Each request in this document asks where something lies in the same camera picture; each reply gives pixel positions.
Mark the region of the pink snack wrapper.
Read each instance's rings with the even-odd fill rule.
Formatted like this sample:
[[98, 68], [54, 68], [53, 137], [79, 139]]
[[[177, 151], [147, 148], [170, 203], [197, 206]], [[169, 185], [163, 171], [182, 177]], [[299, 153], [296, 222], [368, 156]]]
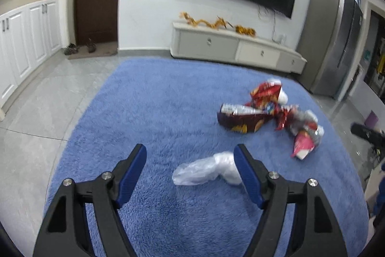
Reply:
[[306, 130], [300, 130], [294, 138], [292, 158], [303, 160], [313, 149], [315, 144]]

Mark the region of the silver foil wrapper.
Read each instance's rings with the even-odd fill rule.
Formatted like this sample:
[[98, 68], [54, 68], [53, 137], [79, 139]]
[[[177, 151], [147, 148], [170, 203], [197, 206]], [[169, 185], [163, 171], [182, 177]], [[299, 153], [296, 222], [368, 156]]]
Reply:
[[305, 131], [315, 146], [321, 143], [324, 128], [311, 110], [301, 110], [298, 105], [280, 106], [275, 110], [276, 131], [287, 129], [293, 136]]

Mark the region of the clear plastic bag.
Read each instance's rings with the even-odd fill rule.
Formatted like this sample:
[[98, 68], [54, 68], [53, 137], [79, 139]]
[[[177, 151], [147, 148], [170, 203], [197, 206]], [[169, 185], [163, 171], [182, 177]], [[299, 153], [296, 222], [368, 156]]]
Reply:
[[242, 184], [234, 153], [224, 151], [187, 164], [180, 164], [172, 174], [175, 185], [195, 186], [222, 178], [230, 185]]

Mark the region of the red snack bag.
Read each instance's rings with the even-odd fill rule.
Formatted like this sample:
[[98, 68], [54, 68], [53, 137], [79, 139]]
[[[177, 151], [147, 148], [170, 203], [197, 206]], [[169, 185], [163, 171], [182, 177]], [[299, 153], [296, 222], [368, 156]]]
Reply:
[[269, 79], [250, 92], [250, 101], [245, 105], [259, 110], [267, 108], [268, 104], [286, 105], [287, 94], [282, 90], [279, 79]]

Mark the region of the dark red chip bag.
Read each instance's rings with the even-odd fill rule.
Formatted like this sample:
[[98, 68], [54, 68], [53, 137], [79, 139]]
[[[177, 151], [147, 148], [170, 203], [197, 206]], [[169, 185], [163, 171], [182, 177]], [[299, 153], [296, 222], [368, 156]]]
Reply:
[[256, 106], [255, 104], [222, 104], [217, 112], [217, 120], [221, 126], [233, 132], [255, 133], [264, 124], [272, 120], [280, 108], [274, 102], [262, 106]]

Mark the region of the purple small bin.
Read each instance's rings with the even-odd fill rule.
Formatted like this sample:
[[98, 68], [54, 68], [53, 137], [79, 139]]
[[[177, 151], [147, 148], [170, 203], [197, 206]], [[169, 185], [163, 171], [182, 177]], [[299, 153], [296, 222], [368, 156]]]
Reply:
[[377, 126], [378, 121], [379, 117], [373, 110], [371, 110], [370, 114], [367, 116], [364, 122], [364, 125], [368, 128], [375, 128]]

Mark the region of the blue shaggy rug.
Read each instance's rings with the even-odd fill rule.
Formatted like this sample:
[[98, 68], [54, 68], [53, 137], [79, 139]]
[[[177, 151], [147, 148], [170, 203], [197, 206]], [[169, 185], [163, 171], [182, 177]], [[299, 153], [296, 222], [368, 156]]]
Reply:
[[292, 157], [293, 137], [274, 122], [240, 134], [217, 121], [222, 104], [245, 104], [270, 75], [230, 65], [163, 58], [123, 61], [78, 121], [48, 192], [65, 178], [88, 181], [127, 158], [136, 144], [148, 157], [130, 201], [119, 212], [138, 256], [242, 256], [261, 210], [241, 185], [216, 179], [177, 186], [183, 163], [244, 144], [267, 169], [285, 179], [315, 178], [327, 195], [349, 256], [366, 244], [367, 206], [361, 181], [341, 138], [309, 93], [282, 79], [291, 104], [311, 110], [324, 128], [321, 144], [305, 159]]

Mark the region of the white power strip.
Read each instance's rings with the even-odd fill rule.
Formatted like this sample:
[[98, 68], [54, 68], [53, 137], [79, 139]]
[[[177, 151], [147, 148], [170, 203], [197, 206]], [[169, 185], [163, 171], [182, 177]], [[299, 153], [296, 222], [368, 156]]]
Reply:
[[278, 34], [276, 37], [276, 43], [284, 45], [286, 41], [286, 34]]

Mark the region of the golden tiger figurine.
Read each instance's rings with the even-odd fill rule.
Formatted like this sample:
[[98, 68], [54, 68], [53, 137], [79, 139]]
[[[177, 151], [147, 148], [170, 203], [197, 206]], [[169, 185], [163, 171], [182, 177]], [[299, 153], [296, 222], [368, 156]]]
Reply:
[[235, 31], [237, 32], [237, 34], [247, 35], [250, 37], [256, 37], [256, 35], [257, 35], [256, 31], [250, 27], [244, 27], [241, 25], [236, 25], [234, 28], [235, 28]]

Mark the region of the left shoe at door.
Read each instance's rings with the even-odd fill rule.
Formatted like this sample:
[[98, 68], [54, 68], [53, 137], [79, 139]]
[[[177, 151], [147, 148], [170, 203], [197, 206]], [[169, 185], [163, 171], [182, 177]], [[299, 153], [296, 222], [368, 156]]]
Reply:
[[78, 53], [78, 46], [73, 44], [73, 43], [70, 43], [63, 51], [64, 55], [73, 55], [73, 54], [77, 54]]

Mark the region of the shoe at door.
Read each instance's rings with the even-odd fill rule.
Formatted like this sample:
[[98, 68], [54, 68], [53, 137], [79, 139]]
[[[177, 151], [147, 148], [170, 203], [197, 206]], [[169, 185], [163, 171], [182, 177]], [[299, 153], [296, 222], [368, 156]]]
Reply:
[[64, 55], [73, 55], [73, 54], [77, 54], [78, 53], [78, 46], [73, 44], [73, 43], [70, 43], [63, 51]]
[[95, 43], [92, 41], [92, 39], [88, 39], [86, 46], [87, 46], [87, 51], [88, 51], [88, 53], [94, 53], [94, 52], [96, 52], [96, 45], [95, 45]]

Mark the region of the right shoe at door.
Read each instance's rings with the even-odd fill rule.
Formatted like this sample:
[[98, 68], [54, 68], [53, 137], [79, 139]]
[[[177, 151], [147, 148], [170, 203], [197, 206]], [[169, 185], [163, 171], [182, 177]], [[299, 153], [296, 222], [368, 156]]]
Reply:
[[88, 51], [88, 53], [94, 53], [94, 52], [96, 52], [96, 45], [95, 45], [95, 43], [92, 41], [92, 39], [88, 39], [86, 46], [87, 46], [87, 51]]

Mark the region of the brown doormat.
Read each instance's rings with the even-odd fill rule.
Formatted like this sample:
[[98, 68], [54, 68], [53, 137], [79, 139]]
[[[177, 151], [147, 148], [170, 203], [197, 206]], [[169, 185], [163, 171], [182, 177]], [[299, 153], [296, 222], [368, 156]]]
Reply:
[[118, 44], [117, 42], [104, 42], [96, 43], [96, 50], [94, 52], [88, 52], [87, 46], [80, 46], [78, 48], [78, 53], [68, 55], [67, 59], [85, 59], [92, 57], [110, 57], [117, 54]]

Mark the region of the golden dragon figurine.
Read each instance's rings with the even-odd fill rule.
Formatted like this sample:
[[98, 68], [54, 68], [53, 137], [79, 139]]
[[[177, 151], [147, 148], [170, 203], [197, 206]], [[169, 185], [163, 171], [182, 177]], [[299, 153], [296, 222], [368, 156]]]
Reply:
[[187, 24], [193, 27], [197, 27], [199, 25], [205, 25], [206, 27], [211, 29], [219, 29], [220, 27], [223, 27], [226, 29], [227, 26], [230, 26], [231, 28], [234, 27], [230, 22], [226, 21], [224, 18], [221, 18], [221, 17], [217, 17], [216, 21], [213, 23], [210, 23], [204, 19], [196, 20], [192, 16], [190, 16], [187, 12], [180, 12], [179, 17], [184, 18]]

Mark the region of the white TV cabinet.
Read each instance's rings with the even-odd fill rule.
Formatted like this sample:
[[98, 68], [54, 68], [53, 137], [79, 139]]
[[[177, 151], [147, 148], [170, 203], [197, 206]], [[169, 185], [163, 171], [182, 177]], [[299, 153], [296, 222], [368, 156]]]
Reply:
[[298, 52], [224, 29], [173, 23], [172, 57], [265, 68], [301, 74], [307, 60]]

